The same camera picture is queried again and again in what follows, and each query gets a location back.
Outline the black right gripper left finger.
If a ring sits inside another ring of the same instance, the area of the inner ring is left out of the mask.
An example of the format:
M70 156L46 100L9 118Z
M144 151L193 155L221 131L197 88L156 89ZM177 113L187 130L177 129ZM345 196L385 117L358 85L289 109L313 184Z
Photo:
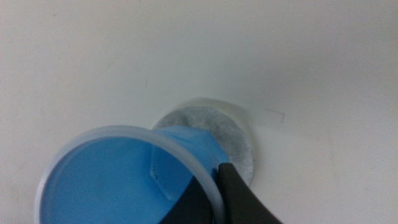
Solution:
M160 221L161 224L212 224L213 212L210 201L196 178L192 178L187 188L172 209Z

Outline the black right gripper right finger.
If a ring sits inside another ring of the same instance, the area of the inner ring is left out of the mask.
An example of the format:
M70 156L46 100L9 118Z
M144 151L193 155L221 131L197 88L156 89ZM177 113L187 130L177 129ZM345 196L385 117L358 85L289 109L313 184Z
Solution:
M225 205L227 223L282 224L253 194L232 163L218 166L216 184Z

